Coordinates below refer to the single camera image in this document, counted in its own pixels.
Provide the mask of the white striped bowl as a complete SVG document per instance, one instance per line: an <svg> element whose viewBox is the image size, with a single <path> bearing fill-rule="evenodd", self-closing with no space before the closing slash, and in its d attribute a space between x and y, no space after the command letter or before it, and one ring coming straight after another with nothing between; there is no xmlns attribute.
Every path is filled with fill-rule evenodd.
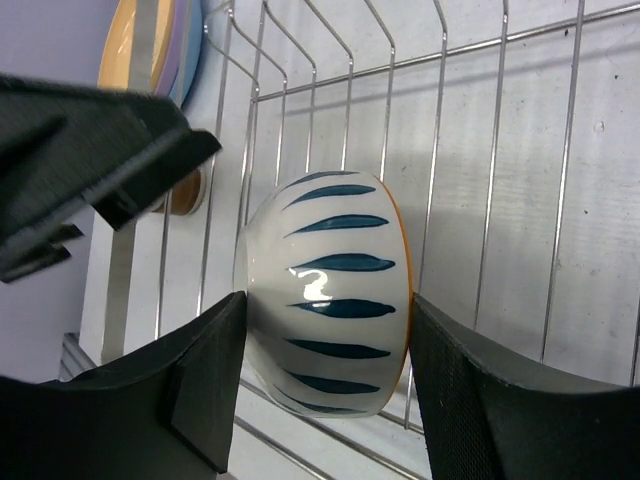
<svg viewBox="0 0 640 480"><path fill-rule="evenodd" d="M241 229L233 285L266 394L313 418L381 411L404 369L413 297L396 203L381 180L318 171L275 189Z"/></svg>

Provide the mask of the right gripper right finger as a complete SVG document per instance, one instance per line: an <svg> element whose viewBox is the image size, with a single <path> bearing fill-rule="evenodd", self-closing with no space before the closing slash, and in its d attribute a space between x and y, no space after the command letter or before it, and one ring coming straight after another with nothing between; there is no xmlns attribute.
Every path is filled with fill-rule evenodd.
<svg viewBox="0 0 640 480"><path fill-rule="evenodd" d="M433 478L638 478L638 387L531 360L420 295L410 354Z"/></svg>

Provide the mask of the white brown cup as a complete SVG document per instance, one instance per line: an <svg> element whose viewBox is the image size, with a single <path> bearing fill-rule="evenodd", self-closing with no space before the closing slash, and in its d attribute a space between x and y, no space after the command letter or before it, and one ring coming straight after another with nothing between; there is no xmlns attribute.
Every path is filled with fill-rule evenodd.
<svg viewBox="0 0 640 480"><path fill-rule="evenodd" d="M168 193L163 194L152 206L151 212L162 213L169 206L169 213L174 216L188 216L201 205L207 188L207 173L199 168L178 182L171 190L171 200Z"/></svg>

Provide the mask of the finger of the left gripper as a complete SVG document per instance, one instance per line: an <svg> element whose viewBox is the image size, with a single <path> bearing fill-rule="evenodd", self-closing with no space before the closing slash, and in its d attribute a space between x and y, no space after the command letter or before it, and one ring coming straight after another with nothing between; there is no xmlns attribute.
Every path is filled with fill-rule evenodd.
<svg viewBox="0 0 640 480"><path fill-rule="evenodd" d="M220 148L167 97L3 75L2 282L67 260L79 210L119 230Z"/></svg>

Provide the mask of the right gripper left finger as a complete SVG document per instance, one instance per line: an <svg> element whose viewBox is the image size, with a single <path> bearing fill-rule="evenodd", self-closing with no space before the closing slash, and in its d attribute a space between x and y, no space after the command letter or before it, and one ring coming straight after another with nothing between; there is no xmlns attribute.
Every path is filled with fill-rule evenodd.
<svg viewBox="0 0 640 480"><path fill-rule="evenodd" d="M246 337L231 293L66 382L1 380L4 479L214 479L228 469Z"/></svg>

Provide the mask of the blue plate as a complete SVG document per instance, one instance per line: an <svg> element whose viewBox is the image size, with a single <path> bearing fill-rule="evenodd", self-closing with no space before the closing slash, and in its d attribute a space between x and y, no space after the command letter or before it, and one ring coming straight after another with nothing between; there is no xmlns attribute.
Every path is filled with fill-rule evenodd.
<svg viewBox="0 0 640 480"><path fill-rule="evenodd" d="M186 50L186 64L183 79L182 99L185 99L193 82L201 51L203 37L203 13L200 1L191 2L191 16L189 20L188 45ZM176 98L177 80L174 80L168 95L172 99Z"/></svg>

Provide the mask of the purple plate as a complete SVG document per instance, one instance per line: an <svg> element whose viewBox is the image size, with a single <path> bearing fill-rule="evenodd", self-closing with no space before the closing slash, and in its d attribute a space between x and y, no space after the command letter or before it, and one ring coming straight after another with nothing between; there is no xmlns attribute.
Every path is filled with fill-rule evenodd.
<svg viewBox="0 0 640 480"><path fill-rule="evenodd" d="M168 95L176 78L180 63L183 34L189 14L190 1L177 0L174 4L174 18L167 54L154 90L156 95Z"/></svg>

